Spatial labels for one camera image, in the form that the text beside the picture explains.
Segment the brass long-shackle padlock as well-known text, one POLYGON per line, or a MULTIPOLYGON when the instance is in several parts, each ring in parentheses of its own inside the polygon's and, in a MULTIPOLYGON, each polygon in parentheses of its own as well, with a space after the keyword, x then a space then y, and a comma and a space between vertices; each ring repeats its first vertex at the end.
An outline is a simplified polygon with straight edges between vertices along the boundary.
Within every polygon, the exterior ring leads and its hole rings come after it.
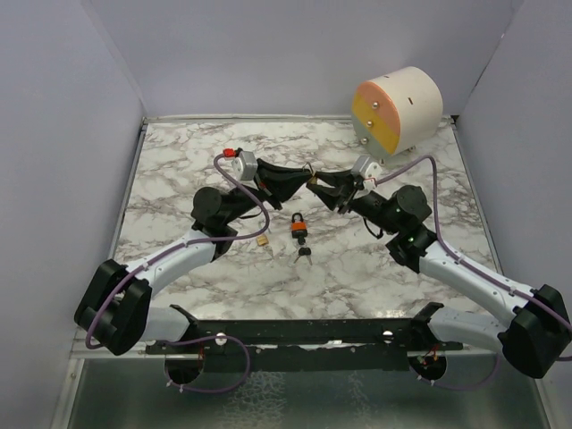
POLYGON ((310 177, 307 180, 307 184, 317 184, 318 179, 316 177, 316 171, 311 163, 305 163, 302 166, 302 169, 310 174, 310 177))

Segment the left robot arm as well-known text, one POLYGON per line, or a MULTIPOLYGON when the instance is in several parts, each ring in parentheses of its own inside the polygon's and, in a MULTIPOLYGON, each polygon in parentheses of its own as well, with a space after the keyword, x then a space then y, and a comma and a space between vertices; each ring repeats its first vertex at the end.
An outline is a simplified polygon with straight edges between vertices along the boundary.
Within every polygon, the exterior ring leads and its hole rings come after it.
POLYGON ((191 316, 175 307, 153 309, 153 297, 242 240, 231 222, 265 202, 281 208, 313 176, 307 167, 278 167, 230 149, 214 164, 223 159, 233 163, 235 173, 224 175, 233 189, 200 189, 193 198, 194 223, 181 238, 128 264, 108 259, 97 268, 74 315, 76 325, 86 332, 88 349, 105 348, 120 356, 140 341, 160 341, 180 353, 192 350, 198 332, 191 316))

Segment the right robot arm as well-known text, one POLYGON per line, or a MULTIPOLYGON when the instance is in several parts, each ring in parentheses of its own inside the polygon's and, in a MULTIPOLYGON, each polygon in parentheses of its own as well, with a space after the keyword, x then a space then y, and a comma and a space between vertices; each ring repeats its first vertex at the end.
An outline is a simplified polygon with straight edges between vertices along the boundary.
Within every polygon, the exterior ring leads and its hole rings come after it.
POLYGON ((440 341, 475 345, 501 353, 534 379, 562 359, 571 324, 560 292, 515 282, 451 248, 437 229, 425 226, 433 211, 418 186, 404 185, 385 198, 374 191, 373 175, 346 171, 318 173, 307 188, 332 211, 354 212, 390 235, 386 247, 399 265, 449 285, 487 311, 470 315, 438 306, 410 328, 418 348, 440 341))

